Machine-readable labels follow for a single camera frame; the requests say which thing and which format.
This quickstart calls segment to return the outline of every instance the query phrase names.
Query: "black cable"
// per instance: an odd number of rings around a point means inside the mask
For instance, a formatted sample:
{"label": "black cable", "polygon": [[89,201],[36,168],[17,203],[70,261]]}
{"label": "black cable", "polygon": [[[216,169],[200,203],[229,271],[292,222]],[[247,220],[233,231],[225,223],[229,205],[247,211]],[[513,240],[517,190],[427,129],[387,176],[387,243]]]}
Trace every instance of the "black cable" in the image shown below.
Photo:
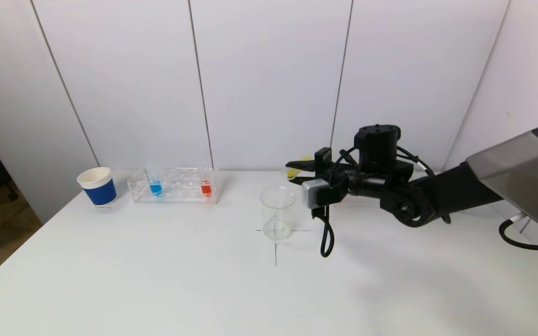
{"label": "black cable", "polygon": [[359,176],[362,170],[362,151],[358,154],[358,164],[356,165],[356,173],[354,173],[354,179],[352,180],[352,185],[356,185],[359,181]]}
{"label": "black cable", "polygon": [[[406,151],[406,149],[403,149],[400,146],[397,147],[397,150],[401,151],[402,153],[404,153],[406,155],[406,156],[404,156],[404,155],[397,154],[398,157],[401,157],[402,159],[410,160],[410,161],[413,161],[413,162],[420,162],[425,167],[425,172],[427,173],[427,176],[435,176],[435,173],[433,172],[433,169],[431,169],[431,167],[429,167],[429,165],[426,164],[423,160],[419,159],[418,156],[410,153],[409,151]],[[452,218],[450,217],[450,215],[442,215],[441,219],[446,224],[451,224],[452,223]]]}
{"label": "black cable", "polygon": [[429,167],[429,165],[426,164],[423,160],[419,159],[418,156],[416,156],[416,155],[410,153],[409,151],[406,151],[406,149],[403,149],[403,148],[400,147],[400,146],[397,147],[397,150],[398,150],[398,151],[401,151],[402,153],[404,153],[405,155],[407,155],[407,156],[408,156],[408,159],[409,159],[410,161],[420,162],[423,166],[425,166],[425,168],[426,168],[425,171],[427,172],[427,175],[428,175],[428,176],[435,176],[435,173],[433,172],[433,170],[431,169],[431,167]]}
{"label": "black cable", "polygon": [[509,228],[514,222],[512,222],[511,219],[508,219],[507,221],[504,221],[502,225],[499,226],[499,234],[502,236],[502,239],[504,241],[512,246],[520,247],[521,249],[527,249],[532,251],[538,251],[538,245],[532,245],[532,244],[525,244],[517,242],[516,240],[510,239],[508,236],[506,236],[506,229]]}
{"label": "black cable", "polygon": [[[339,159],[335,161],[335,163],[331,167],[331,172],[329,173],[329,179],[327,180],[329,185],[331,185],[331,180],[333,179],[333,175],[335,174],[335,170],[337,169],[338,164],[341,162],[341,160],[344,159],[345,156],[352,153],[354,149],[355,147],[348,149],[345,153],[342,153],[342,155],[340,155]],[[318,217],[325,224],[325,226],[323,227],[323,238],[321,240],[321,255],[323,258],[327,258],[329,257],[329,255],[331,254],[331,251],[333,250],[333,242],[334,242],[333,229],[331,228],[331,224],[329,223],[329,205],[325,207],[325,215],[318,216]],[[327,247],[327,250],[325,250],[325,245],[327,245],[327,236],[329,236],[329,246]]]}
{"label": "black cable", "polygon": [[377,174],[379,174],[379,173],[364,174],[364,175],[361,175],[361,176],[358,178],[358,180],[359,180],[359,181],[362,181],[363,179],[370,178],[371,176],[373,176],[373,175],[377,175]]}

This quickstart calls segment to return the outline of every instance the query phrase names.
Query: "yellow object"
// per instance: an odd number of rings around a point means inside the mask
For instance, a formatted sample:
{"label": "yellow object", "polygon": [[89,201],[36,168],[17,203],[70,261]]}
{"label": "yellow object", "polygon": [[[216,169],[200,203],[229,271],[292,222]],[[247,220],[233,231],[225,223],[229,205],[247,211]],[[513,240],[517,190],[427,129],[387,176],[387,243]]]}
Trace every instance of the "yellow object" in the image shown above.
{"label": "yellow object", "polygon": [[[310,157],[308,155],[305,155],[305,156],[301,157],[298,161],[312,161],[312,157]],[[302,171],[300,169],[288,168],[288,170],[287,170],[288,179],[291,180],[291,179],[295,178],[301,172]]]}

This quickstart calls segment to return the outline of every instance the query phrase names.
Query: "paper cup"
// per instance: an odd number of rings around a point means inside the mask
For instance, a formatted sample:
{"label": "paper cup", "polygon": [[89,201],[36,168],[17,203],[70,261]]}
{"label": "paper cup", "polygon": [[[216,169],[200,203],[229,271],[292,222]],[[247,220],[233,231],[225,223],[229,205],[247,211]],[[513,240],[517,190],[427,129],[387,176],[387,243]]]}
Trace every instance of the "paper cup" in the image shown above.
{"label": "paper cup", "polygon": [[84,189],[94,206],[104,207],[115,201],[117,194],[111,178],[111,169],[98,167],[78,175],[76,181]]}

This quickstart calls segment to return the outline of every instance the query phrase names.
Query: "blue liquid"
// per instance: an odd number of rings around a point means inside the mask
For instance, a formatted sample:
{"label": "blue liquid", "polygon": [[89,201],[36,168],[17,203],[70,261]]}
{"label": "blue liquid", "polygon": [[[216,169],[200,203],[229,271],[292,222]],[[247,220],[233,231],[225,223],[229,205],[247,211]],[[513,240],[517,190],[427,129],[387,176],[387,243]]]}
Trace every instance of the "blue liquid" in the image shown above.
{"label": "blue liquid", "polygon": [[153,195],[160,196],[162,194],[163,189],[159,181],[152,181],[149,183],[149,186],[151,187],[151,193],[153,193]]}

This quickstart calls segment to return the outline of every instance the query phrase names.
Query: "clear beaker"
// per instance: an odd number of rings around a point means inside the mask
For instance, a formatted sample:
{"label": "clear beaker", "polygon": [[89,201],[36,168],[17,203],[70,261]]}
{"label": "clear beaker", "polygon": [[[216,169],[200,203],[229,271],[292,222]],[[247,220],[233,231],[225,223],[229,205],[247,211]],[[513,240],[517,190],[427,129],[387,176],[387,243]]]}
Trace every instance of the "clear beaker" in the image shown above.
{"label": "clear beaker", "polygon": [[286,187],[273,187],[261,193],[261,230],[270,239],[284,240],[292,236],[292,205],[296,195]]}

